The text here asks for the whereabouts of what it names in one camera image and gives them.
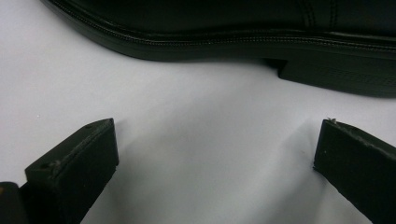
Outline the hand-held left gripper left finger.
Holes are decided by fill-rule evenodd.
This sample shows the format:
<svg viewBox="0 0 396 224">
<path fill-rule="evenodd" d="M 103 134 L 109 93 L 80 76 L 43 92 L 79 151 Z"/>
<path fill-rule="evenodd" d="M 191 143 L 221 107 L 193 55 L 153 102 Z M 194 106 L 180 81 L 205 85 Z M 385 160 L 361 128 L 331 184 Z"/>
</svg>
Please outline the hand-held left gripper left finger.
<svg viewBox="0 0 396 224">
<path fill-rule="evenodd" d="M 119 164 L 113 119 L 87 124 L 25 169 L 32 224 L 80 224 Z"/>
</svg>

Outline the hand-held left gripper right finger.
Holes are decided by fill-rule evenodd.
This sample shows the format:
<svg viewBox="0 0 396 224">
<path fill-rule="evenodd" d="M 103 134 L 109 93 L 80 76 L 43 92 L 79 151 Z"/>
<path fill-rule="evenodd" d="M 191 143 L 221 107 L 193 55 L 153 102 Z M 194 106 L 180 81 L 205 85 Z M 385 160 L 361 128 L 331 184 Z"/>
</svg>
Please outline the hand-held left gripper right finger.
<svg viewBox="0 0 396 224">
<path fill-rule="evenodd" d="M 373 224 L 396 224 L 396 147 L 354 126 L 325 119 L 314 169 Z"/>
</svg>

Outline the black leather shoe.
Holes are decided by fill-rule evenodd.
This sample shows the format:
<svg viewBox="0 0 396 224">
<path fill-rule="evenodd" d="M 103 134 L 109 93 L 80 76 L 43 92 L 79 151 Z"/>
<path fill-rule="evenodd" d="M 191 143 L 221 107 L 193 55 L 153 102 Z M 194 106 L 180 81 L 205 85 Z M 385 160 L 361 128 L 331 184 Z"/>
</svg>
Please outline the black leather shoe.
<svg viewBox="0 0 396 224">
<path fill-rule="evenodd" d="M 270 59 L 286 80 L 396 97 L 396 0 L 41 1 L 134 58 Z"/>
</svg>

